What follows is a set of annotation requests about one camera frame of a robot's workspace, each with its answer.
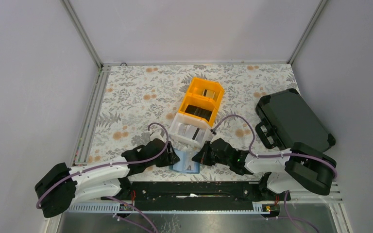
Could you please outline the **blue card holder wallet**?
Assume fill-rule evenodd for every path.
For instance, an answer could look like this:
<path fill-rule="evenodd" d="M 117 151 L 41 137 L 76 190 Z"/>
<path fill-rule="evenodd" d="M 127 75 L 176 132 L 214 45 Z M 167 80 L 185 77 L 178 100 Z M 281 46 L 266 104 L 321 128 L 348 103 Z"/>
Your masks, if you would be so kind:
<path fill-rule="evenodd" d="M 196 171 L 189 173 L 189 172 L 182 172 L 180 170 L 181 166 L 184 163 L 193 162 L 192 157 L 197 154 L 196 151 L 181 151 L 181 150 L 174 150 L 174 152 L 177 154 L 177 156 L 180 158 L 180 162 L 174 164 L 173 166 L 170 166 L 170 170 L 178 172 L 178 173 L 184 173 L 184 174 L 199 174 L 200 173 L 200 164 L 196 163 Z"/>

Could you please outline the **credit card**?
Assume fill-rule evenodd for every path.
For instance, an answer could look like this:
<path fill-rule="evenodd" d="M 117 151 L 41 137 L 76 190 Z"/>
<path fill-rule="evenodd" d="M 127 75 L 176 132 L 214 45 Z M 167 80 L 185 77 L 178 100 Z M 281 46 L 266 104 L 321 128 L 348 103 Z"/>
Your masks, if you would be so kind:
<path fill-rule="evenodd" d="M 195 162 L 184 163 L 181 166 L 180 170 L 182 172 L 189 172 L 189 173 L 195 172 L 196 171 L 196 163 Z"/>

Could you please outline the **white card storage bin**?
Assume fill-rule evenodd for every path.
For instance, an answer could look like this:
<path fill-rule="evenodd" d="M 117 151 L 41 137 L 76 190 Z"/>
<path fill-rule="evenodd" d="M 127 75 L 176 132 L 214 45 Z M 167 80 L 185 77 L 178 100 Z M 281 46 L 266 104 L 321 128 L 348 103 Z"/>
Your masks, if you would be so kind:
<path fill-rule="evenodd" d="M 211 141 L 213 134 L 203 120 L 177 113 L 169 129 L 171 139 L 195 148 L 202 148 L 206 141 Z"/>

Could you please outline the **yellow card storage bin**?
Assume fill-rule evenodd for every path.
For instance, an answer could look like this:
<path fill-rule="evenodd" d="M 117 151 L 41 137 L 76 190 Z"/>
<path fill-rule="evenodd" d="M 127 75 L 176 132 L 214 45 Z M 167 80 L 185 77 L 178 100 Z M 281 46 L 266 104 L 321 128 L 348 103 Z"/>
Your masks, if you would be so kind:
<path fill-rule="evenodd" d="M 219 82 L 194 77 L 185 93 L 178 113 L 203 120 L 209 127 L 212 127 L 224 92 L 224 88 Z"/>

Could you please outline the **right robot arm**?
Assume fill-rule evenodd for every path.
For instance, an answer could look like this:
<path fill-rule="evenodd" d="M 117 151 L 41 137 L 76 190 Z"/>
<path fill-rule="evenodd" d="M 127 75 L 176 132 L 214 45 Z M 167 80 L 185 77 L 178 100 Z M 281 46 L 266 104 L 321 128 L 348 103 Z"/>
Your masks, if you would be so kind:
<path fill-rule="evenodd" d="M 252 155 L 218 138 L 205 142 L 192 161 L 206 166 L 222 164 L 238 175 L 262 173 L 259 193 L 266 200 L 299 189 L 327 196 L 337 176 L 336 162 L 332 158 L 300 142 L 289 149 Z"/>

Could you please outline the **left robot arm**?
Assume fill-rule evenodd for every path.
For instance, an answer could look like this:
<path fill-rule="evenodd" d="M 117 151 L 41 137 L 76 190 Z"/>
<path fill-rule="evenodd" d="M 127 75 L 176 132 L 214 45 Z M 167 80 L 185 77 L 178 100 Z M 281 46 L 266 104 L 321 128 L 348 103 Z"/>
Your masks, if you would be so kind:
<path fill-rule="evenodd" d="M 73 167 L 59 163 L 35 185 L 36 207 L 45 218 L 51 218 L 86 200 L 106 196 L 124 200 L 131 194 L 129 176 L 151 166 L 166 167 L 179 161 L 171 142 L 154 139 L 105 163 Z"/>

